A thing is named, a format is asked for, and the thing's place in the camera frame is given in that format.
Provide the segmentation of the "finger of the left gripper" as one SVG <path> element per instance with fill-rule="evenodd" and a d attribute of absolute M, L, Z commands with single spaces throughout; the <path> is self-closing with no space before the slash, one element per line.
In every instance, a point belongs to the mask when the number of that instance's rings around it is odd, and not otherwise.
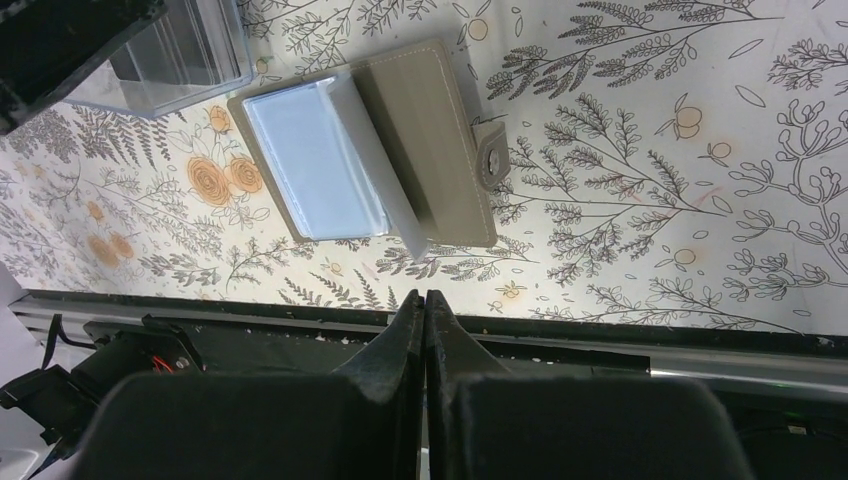
<path fill-rule="evenodd" d="M 3 1 L 1 131 L 63 100 L 165 13 L 163 1 Z"/>

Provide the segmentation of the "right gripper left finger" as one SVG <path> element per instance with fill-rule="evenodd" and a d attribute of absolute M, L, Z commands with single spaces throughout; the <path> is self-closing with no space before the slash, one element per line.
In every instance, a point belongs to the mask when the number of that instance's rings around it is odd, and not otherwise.
<path fill-rule="evenodd" d="M 424 301 L 324 375 L 136 374 L 98 409 L 73 479 L 416 479 Z"/>

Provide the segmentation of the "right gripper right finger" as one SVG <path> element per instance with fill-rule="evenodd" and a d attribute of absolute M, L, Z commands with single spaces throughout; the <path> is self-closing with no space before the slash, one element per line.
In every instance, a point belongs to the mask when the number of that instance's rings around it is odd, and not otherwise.
<path fill-rule="evenodd" d="M 726 409 L 688 379 L 513 374 L 425 300 L 434 479 L 750 479 Z"/>

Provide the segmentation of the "beige leather card holder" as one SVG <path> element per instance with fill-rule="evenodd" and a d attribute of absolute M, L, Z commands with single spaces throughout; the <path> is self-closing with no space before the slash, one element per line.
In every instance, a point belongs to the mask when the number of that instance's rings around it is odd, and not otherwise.
<path fill-rule="evenodd" d="M 228 108 L 293 239 L 491 247 L 505 125 L 472 125 L 437 38 L 247 90 Z"/>

